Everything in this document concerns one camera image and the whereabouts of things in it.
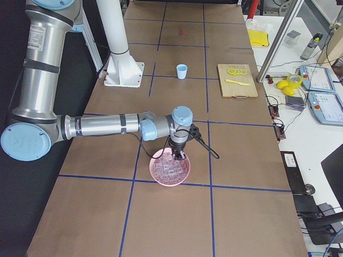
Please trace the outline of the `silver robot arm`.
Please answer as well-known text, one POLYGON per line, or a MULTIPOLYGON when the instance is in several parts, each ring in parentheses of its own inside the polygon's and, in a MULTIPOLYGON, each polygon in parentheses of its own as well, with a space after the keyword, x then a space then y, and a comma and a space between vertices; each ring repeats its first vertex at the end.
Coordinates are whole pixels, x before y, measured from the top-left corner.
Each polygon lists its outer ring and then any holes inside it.
POLYGON ((176 160, 185 159, 192 111, 176 107, 170 115, 152 112, 70 117, 53 111, 65 35, 83 26, 82 1, 27 1, 31 26, 19 105, 1 135, 2 149, 13 159, 34 161, 53 144, 74 137, 140 132, 145 141, 167 137, 176 160))

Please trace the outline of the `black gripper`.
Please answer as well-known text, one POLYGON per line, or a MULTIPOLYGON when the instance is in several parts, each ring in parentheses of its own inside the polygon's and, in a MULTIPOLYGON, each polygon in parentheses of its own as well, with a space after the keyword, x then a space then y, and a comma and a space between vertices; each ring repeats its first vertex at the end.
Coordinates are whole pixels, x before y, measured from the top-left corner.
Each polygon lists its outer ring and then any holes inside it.
POLYGON ((180 156, 183 160, 186 158, 186 155, 184 153, 184 147, 187 143, 187 139, 187 136, 177 137, 173 135, 169 137, 168 144, 172 150, 171 152, 175 160, 180 160, 180 156))

